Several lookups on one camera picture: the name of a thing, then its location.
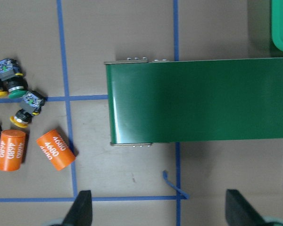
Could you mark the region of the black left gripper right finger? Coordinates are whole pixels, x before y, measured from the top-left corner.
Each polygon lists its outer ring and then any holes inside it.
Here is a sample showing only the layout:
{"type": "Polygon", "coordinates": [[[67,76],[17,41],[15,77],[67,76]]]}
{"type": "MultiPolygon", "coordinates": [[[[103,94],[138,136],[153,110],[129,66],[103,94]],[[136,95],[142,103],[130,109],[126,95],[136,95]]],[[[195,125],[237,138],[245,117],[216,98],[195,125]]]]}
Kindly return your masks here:
{"type": "Polygon", "coordinates": [[[265,226],[267,224],[236,189],[226,190],[225,219],[229,226],[265,226]]]}

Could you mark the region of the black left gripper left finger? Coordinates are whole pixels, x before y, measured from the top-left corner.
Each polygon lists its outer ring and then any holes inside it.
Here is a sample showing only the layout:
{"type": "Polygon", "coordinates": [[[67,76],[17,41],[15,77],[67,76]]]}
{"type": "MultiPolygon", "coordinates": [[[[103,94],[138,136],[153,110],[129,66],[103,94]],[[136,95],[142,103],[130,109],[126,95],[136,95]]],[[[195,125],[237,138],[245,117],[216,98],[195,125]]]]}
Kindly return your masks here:
{"type": "Polygon", "coordinates": [[[92,193],[91,190],[80,191],[69,212],[62,221],[63,226],[92,225],[92,193]]]}

